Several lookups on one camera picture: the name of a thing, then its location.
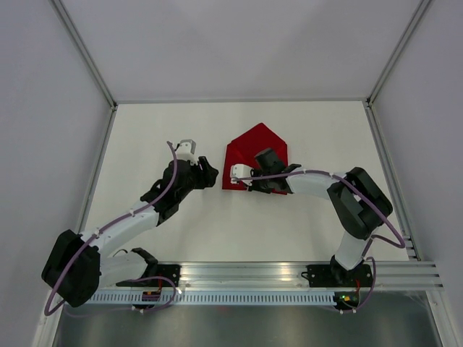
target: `cable clip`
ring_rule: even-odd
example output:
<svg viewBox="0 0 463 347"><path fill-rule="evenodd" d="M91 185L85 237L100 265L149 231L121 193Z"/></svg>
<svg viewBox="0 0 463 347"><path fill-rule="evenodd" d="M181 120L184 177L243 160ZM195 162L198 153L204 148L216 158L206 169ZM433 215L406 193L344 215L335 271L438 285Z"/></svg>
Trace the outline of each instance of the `cable clip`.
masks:
<svg viewBox="0 0 463 347"><path fill-rule="evenodd" d="M100 228L97 227L93 233L96 235L96 238L99 238L101 235Z"/></svg>

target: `metal corner post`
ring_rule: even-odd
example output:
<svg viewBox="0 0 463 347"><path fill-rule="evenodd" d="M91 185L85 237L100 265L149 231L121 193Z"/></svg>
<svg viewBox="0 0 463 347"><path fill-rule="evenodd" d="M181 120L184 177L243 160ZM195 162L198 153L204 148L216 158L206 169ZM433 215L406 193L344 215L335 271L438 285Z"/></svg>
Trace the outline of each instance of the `metal corner post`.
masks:
<svg viewBox="0 0 463 347"><path fill-rule="evenodd" d="M389 57L385 67L383 68L383 71L380 74L380 77L376 81L375 86L373 87L373 90L371 91L370 96L368 97L368 103L370 105L378 97L379 92L383 88L384 84L389 78L389 75L396 66L397 61L400 59L400 57L405 51L405 48L409 44L410 38L415 33L416 29L418 28L418 25L422 22L422 19L428 12L433 2L434 0L421 0L418 4L415 12L412 15L412 18L410 19L407 27L405 28L405 31L402 33L399 42L396 44L396 47L392 51L391 56Z"/></svg>
<svg viewBox="0 0 463 347"><path fill-rule="evenodd" d="M90 175L90 181L88 183L87 189L85 190L85 199L82 204L82 207L79 212L79 217L77 219L77 225L75 230L77 232L82 231L87 222L88 213L90 211L90 205L92 202L93 194L95 193L96 184L98 182L98 176L100 174L101 166L103 165L104 154L106 152L106 147L108 146L109 136L111 135L111 130L113 127L114 119L116 118L117 106L111 109L111 115L107 118L104 136L101 138L100 143L97 147L97 156L92 167L92 173Z"/></svg>
<svg viewBox="0 0 463 347"><path fill-rule="evenodd" d="M77 49L80 56L82 57L93 80L95 81L100 91L103 93L104 98L108 102L111 109L115 109L117 106L117 103L114 100L111 92L109 91L108 86L104 82L104 79L101 76L101 73L98 70L98 67L96 66L92 56L90 55L90 52L88 51L87 46L85 45L82 37L77 31L77 28L74 22L72 21L72 18L70 17L69 12L67 11L63 2L61 0L49 0L49 2L50 2L50 5L55 10L56 15L61 20L61 23L63 24L69 37L71 38L71 41L74 43L75 48Z"/></svg>
<svg viewBox="0 0 463 347"><path fill-rule="evenodd" d="M373 111L373 108L366 102L363 103L367 120L370 125L373 140L375 142L376 150L380 158L381 166L383 167L384 176L391 192L392 202L396 208L397 219L399 220L402 232L405 235L411 234L410 221L407 217L407 212L402 198L402 193L399 188L399 183L395 174L395 170L392 164L391 157L388 153L384 136L381 132L380 125L377 117Z"/></svg>
<svg viewBox="0 0 463 347"><path fill-rule="evenodd" d="M426 295L442 346L461 346L461 336L458 334L454 318L449 314L449 303L446 302L445 292L427 291Z"/></svg>

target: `aluminum frame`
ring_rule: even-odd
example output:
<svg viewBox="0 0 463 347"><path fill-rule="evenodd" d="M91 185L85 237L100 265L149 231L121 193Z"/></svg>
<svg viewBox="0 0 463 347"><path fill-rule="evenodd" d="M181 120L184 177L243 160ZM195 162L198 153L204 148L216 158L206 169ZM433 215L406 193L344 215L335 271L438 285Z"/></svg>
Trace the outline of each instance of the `aluminum frame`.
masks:
<svg viewBox="0 0 463 347"><path fill-rule="evenodd" d="M262 103L262 102L297 102L297 101L365 101L366 98L195 98L195 99L153 99L153 100L119 100L118 104L137 105L154 103Z"/></svg>
<svg viewBox="0 0 463 347"><path fill-rule="evenodd" d="M89 187L85 194L85 201L82 205L80 216L76 230L81 231L87 220L88 212L91 205L93 193L95 191L96 183L98 181L98 175L100 173L101 165L103 162L104 154L106 152L106 146L108 144L109 136L111 134L112 124L116 115L117 102L112 97L111 91L104 82L98 67L96 66L90 52L88 51L85 43L83 42L80 34L78 33L75 24L72 21L69 13L67 12L64 4L61 0L49 0L51 6L56 11L57 16L64 25L71 41L75 44L79 55L88 67L89 73L92 75L95 83L100 88L105 99L111 107L111 116L109 117L108 126L99 146L99 155L93 167L93 173L90 180ZM414 239L412 238L412 224L409 220L406 206L402 199L402 194L399 188L399 183L396 178L394 168L392 166L391 159L389 157L386 145L384 143L383 135L381 133L381 126L378 123L375 115L374 101L381 92L382 87L387 82L392 70L396 66L398 60L402 56L402 53L409 44L410 38L418 28L418 25L422 21L423 17L430 8L433 0L421 0L417 6L412 18L409 21L407 28L402 34L399 42L397 43L394 51L389 57L380 77L378 78L374 88L370 95L362 100L365 107L365 113L367 114L368 121L370 123L371 132L375 145L378 151L378 155L383 166L383 171L386 176L388 187L391 191L391 198L396 208L397 217L402 229L402 233L405 235L407 252L410 260L414 262L378 262L378 284L375 291L411 291L421 290L426 291L430 302L430 310L432 316L436 322L436 326L439 331L442 343L444 346L460 346L457 334L455 333L456 327L452 327L452 318L446 309L445 297L443 296L443 286L441 279L438 276L436 266L432 262L420 261L420 250L415 249ZM231 102L231 101L286 101L286 99L252 99L252 100L159 100L153 103L163 102ZM346 99L315 99L315 100L346 100ZM301 270L304 270L304 266L309 262L296 262L296 263L182 263L182 274L180 286L184 287L188 291L202 291L205 288L212 289L214 291L223 291L229 285L233 283L234 291L241 289L253 289L264 287L265 290L278 290L282 289L297 293L300 291L309 290L307 284L298 277ZM215 281L218 279L229 281L228 284ZM59 314L55 314L52 317L42 317L33 346L48 346L47 342L53 340L53 336L56 330L57 322L59 320Z"/></svg>

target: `white table surface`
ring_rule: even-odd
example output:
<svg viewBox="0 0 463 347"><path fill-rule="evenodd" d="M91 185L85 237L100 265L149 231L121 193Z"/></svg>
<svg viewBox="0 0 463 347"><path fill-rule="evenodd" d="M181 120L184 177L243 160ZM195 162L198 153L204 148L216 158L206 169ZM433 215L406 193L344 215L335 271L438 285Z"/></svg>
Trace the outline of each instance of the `white table surface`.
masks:
<svg viewBox="0 0 463 347"><path fill-rule="evenodd" d="M166 141L194 139L196 154L220 171L215 187L191 192L177 214L124 248L177 262L330 260L344 232L331 202L221 189L226 145L260 122L286 141L290 163L330 172L360 166L389 196L361 102L120 105L86 228L125 213L161 178L171 160ZM390 220L399 227L395 214ZM385 226L378 233L394 237ZM379 241L370 254L408 260L404 249Z"/></svg>

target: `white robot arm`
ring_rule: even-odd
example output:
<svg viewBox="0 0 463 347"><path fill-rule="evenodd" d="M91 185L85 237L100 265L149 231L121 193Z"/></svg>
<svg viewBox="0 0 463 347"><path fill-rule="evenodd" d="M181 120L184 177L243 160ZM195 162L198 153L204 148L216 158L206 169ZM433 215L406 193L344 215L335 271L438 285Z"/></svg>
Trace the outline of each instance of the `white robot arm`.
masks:
<svg viewBox="0 0 463 347"><path fill-rule="evenodd" d="M371 242L370 237L383 221L334 176L352 184L385 216L392 213L392 204L362 168L353 168L346 173L329 174L325 171L309 170L298 164L286 167L270 148L258 153L255 159L260 169L244 164L232 166L231 182L238 184L242 181L250 191L311 194L333 203L345 232L340 247L331 258L331 272L338 282L342 282L349 272L362 263Z"/></svg>
<svg viewBox="0 0 463 347"><path fill-rule="evenodd" d="M90 239L90 244L73 262L57 291L72 307L84 304L98 288L123 280L154 276L158 260L141 248L132 249L122 256L109 256L130 239L169 219L193 189L213 187L218 171L209 165L205 157L195 157L195 147L192 140L181 141L175 150L175 177L172 161L164 170L163 178L156 181L125 215L106 224L103 233L98 228L81 234L71 230L61 233L43 269L42 279L53 288L76 251ZM171 181L169 190L164 193Z"/></svg>

